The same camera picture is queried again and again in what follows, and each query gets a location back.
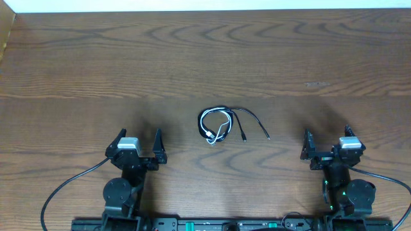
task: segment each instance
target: white cable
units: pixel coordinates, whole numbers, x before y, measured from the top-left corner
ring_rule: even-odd
[[[217,141],[217,139],[218,139],[218,134],[220,134],[221,128],[222,128],[224,125],[226,125],[227,123],[230,123],[230,120],[231,120],[231,119],[229,119],[229,120],[228,120],[227,122],[225,122],[224,124],[221,124],[221,125],[220,125],[220,128],[218,129],[216,138],[214,139],[213,142],[210,142],[210,139],[207,139],[207,142],[208,142],[209,144],[214,144],[214,143]]]
[[[232,123],[232,122],[231,122],[231,117],[230,117],[230,115],[229,115],[227,112],[221,111],[221,109],[225,109],[225,108],[218,107],[218,108],[212,108],[212,109],[206,110],[206,111],[203,112],[203,114],[201,115],[201,118],[200,118],[200,121],[201,121],[201,122],[200,122],[201,129],[203,129],[203,131],[207,134],[207,136],[209,136],[210,138],[214,138],[214,139],[206,139],[207,142],[208,142],[209,144],[212,144],[212,145],[217,141],[217,139],[220,139],[220,138],[223,137],[223,135],[220,135],[220,136],[219,136],[219,134],[220,134],[221,129],[222,129],[222,127],[223,127],[224,125],[229,124],[228,132],[231,131],[231,123]],[[209,113],[214,113],[214,111],[216,111],[216,112],[221,112],[221,113],[223,113],[223,114],[227,117],[227,122],[225,122],[224,124],[221,124],[221,125],[220,125],[220,128],[218,129],[218,132],[217,132],[217,134],[216,134],[215,137],[213,137],[213,134],[212,134],[210,131],[207,131],[207,130],[203,127],[203,122],[202,122],[203,118],[204,118],[207,114],[209,114]]]

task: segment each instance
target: wooden table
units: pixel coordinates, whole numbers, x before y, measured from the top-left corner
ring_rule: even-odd
[[[411,10],[59,13],[17,16],[1,64],[0,230],[40,230],[40,210],[69,177],[105,158],[121,128],[144,153],[163,130],[169,162],[148,174],[144,210],[180,217],[281,217],[329,210],[321,171],[299,160],[305,128],[325,150],[350,124],[358,168],[411,184]],[[239,113],[211,147],[201,109]],[[206,123],[217,129],[222,115]],[[65,186],[50,230],[100,217],[107,163]],[[403,215],[401,186],[377,187],[373,216]],[[402,230],[411,229],[408,218]]]

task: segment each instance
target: black mounting base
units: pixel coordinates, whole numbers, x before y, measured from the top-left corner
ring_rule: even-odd
[[[340,226],[334,226],[334,231],[355,230],[361,231],[359,225],[363,223],[343,222]],[[310,225],[301,218],[286,218],[284,226],[281,219],[176,219],[155,218],[152,219],[152,231],[251,231],[262,228],[275,230],[306,231]],[[365,221],[367,231],[389,231],[392,230],[392,222],[384,219],[370,219]],[[71,223],[71,231],[102,231],[102,220],[75,219]],[[136,230],[118,227],[114,230]],[[321,227],[313,227],[313,231],[325,231]]]

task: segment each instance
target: cable connector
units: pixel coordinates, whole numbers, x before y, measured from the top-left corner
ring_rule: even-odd
[[[241,138],[243,138],[244,142],[247,141],[247,138],[246,138],[245,133],[243,131],[241,131]]]
[[[213,135],[210,131],[207,131],[205,134],[206,134],[208,137],[214,138],[214,135]]]

